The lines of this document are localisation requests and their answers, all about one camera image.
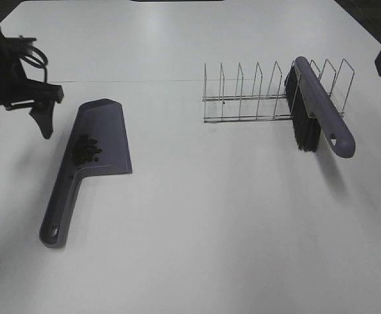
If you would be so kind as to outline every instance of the white tabletop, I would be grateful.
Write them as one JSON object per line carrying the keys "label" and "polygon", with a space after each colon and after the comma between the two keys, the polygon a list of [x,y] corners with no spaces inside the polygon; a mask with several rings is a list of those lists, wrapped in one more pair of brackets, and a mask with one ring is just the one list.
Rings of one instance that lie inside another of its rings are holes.
{"label": "white tabletop", "polygon": [[[2,27],[74,82],[48,141],[0,108],[0,313],[381,313],[380,47],[336,3],[28,1]],[[301,54],[357,71],[352,159],[298,151],[290,122],[202,123],[204,62]],[[77,107],[103,97],[134,172],[83,180],[66,248],[47,249]]]}

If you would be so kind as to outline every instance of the dish rack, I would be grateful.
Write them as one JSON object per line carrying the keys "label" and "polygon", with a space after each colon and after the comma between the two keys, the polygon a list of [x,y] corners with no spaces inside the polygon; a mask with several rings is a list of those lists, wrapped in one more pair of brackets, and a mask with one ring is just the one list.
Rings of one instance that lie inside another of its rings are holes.
{"label": "dish rack", "polygon": [[[329,59],[324,61],[322,67],[319,67],[314,60],[310,61],[310,65],[338,112],[343,116],[352,82],[354,81],[355,70],[346,59],[342,59],[338,70]],[[292,119],[285,96],[283,71],[277,61],[274,63],[266,93],[263,93],[263,83],[264,75],[259,62],[256,63],[254,78],[251,80],[245,79],[240,62],[238,63],[236,79],[226,79],[223,64],[221,63],[219,79],[208,80],[207,65],[205,63],[204,95],[202,97],[204,102],[204,122]]]}

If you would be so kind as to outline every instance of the black bristles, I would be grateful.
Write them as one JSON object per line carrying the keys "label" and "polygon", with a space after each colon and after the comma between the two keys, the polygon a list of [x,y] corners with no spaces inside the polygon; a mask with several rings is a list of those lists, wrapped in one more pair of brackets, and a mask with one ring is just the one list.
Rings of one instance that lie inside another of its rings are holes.
{"label": "black bristles", "polygon": [[285,93],[288,100],[289,110],[292,110],[295,139],[298,148],[304,152],[315,152],[319,144],[321,127],[317,119],[309,118],[306,112],[300,88],[297,89],[298,78],[294,67],[291,68],[285,80]]}

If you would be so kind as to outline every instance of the wire rack prong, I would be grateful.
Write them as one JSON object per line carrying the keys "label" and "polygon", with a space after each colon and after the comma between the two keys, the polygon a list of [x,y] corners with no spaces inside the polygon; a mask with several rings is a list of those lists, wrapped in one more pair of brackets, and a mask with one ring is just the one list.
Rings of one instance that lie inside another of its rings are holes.
{"label": "wire rack prong", "polygon": [[310,61],[310,66],[311,65],[313,65],[316,68],[316,70],[318,71],[319,75],[316,75],[316,77],[320,80],[321,71],[320,71],[319,67],[317,66],[317,63],[313,59],[311,59],[311,61]]}
{"label": "wire rack prong", "polygon": [[278,70],[280,72],[280,82],[279,82],[278,91],[276,92],[276,97],[275,97],[275,107],[274,107],[274,117],[273,117],[273,119],[275,119],[275,117],[276,117],[276,106],[278,105],[278,96],[280,94],[281,84],[282,84],[282,70],[281,70],[281,67],[280,67],[280,65],[279,65],[279,63],[277,61],[275,61],[275,64],[274,64],[274,69],[272,71],[272,78],[274,76],[275,66],[278,68]]}
{"label": "wire rack prong", "polygon": [[239,83],[239,77],[241,75],[241,85],[240,85],[240,102],[239,102],[239,105],[238,105],[238,116],[239,116],[239,119],[240,117],[242,116],[242,98],[243,98],[243,83],[244,83],[244,74],[243,74],[243,69],[242,69],[242,65],[240,64],[240,62],[238,63],[238,69],[237,69],[237,82],[236,82],[236,93],[234,94],[234,98],[237,99],[237,89],[238,89],[238,83]]}
{"label": "wire rack prong", "polygon": [[274,79],[275,69],[277,68],[277,66],[278,66],[279,72],[281,73],[281,79],[282,79],[282,70],[281,70],[281,67],[280,67],[280,65],[278,64],[278,62],[275,61],[275,63],[274,63],[274,68],[273,68],[273,70],[272,70],[272,75],[270,76],[270,81],[269,81],[269,86],[268,86],[268,91],[267,91],[267,93],[266,93],[266,96],[269,96],[270,85],[272,84],[272,80]]}
{"label": "wire rack prong", "polygon": [[297,76],[297,88],[295,88],[293,103],[291,104],[291,112],[290,112],[291,116],[293,115],[294,103],[295,103],[295,99],[297,97],[298,87],[300,86],[300,81],[301,81],[302,73],[297,74],[297,72],[296,72],[295,75]]}
{"label": "wire rack prong", "polygon": [[259,115],[259,105],[261,103],[261,94],[262,94],[262,83],[263,83],[263,72],[261,65],[259,62],[256,63],[256,70],[255,70],[255,79],[253,80],[253,87],[251,89],[251,98],[253,99],[253,93],[255,91],[255,84],[256,84],[256,78],[257,78],[257,69],[259,69],[259,72],[261,73],[261,83],[259,84],[259,94],[257,97],[257,107],[256,107],[256,119],[257,116]]}
{"label": "wire rack prong", "polygon": [[346,92],[345,101],[343,102],[343,108],[342,108],[342,112],[341,112],[342,114],[345,113],[346,102],[347,102],[347,100],[348,100],[348,96],[349,96],[349,93],[350,93],[350,88],[352,87],[352,82],[354,81],[354,76],[355,76],[355,70],[354,70],[353,67],[350,65],[350,63],[348,62],[348,60],[346,60],[345,58],[343,58],[343,59],[342,59],[342,62],[340,62],[339,70],[337,71],[336,80],[339,78],[339,74],[340,74],[340,71],[342,70],[343,63],[346,63],[346,64],[348,65],[348,67],[352,70],[352,76],[351,76],[351,79],[350,79],[350,82],[349,82],[348,91]]}
{"label": "wire rack prong", "polygon": [[218,100],[219,101],[221,100],[221,119],[223,119],[224,117],[224,86],[225,86],[225,75],[224,75],[223,63],[221,62],[220,69],[219,69],[219,91],[218,91]]}
{"label": "wire rack prong", "polygon": [[206,82],[207,82],[207,75],[206,75],[206,63],[204,64],[204,121],[206,120]]}
{"label": "wire rack prong", "polygon": [[336,76],[337,76],[337,72],[336,72],[336,69],[335,67],[333,66],[333,64],[330,62],[329,59],[326,59],[324,61],[324,64],[323,64],[323,69],[321,70],[321,75],[319,77],[319,80],[321,81],[321,78],[323,77],[323,73],[324,71],[326,70],[326,65],[329,64],[333,70],[333,80],[332,80],[332,85],[331,85],[331,88],[330,88],[330,92],[329,92],[329,97],[332,96],[332,93],[333,93],[333,88],[335,87],[335,83],[336,83]]}

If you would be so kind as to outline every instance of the dustpan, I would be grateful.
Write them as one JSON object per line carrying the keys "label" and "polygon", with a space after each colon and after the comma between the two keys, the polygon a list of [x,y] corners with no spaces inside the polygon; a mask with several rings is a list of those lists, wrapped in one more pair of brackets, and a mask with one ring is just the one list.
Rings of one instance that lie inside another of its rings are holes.
{"label": "dustpan", "polygon": [[110,99],[79,107],[39,236],[45,246],[65,246],[81,181],[131,173],[122,105]]}

